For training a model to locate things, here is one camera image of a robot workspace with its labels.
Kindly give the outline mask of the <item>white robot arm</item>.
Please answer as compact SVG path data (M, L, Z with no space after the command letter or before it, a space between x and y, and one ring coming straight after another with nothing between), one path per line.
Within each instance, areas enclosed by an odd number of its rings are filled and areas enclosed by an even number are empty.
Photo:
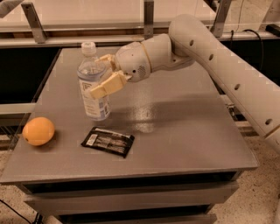
M193 60L203 66L247 121L280 152L280 87L226 48L196 17L175 17L166 34L133 42L104 55L112 68L88 94L99 99L158 70L175 70Z

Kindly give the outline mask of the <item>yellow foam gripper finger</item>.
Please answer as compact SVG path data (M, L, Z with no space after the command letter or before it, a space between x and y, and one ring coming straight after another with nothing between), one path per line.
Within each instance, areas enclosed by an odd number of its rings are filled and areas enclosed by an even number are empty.
M95 62L100 69L111 69L112 71L116 70L115 56L113 54L103 55L96 59Z
M88 95L96 100L121 90L132 76L124 74L122 70L109 70L103 74L90 75L90 78L97 84L88 90Z

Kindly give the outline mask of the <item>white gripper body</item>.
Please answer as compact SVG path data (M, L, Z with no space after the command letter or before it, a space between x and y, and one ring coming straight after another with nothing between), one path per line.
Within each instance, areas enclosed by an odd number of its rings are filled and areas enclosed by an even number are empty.
M142 81L151 75L148 56L139 42L122 46L115 54L115 60L130 82Z

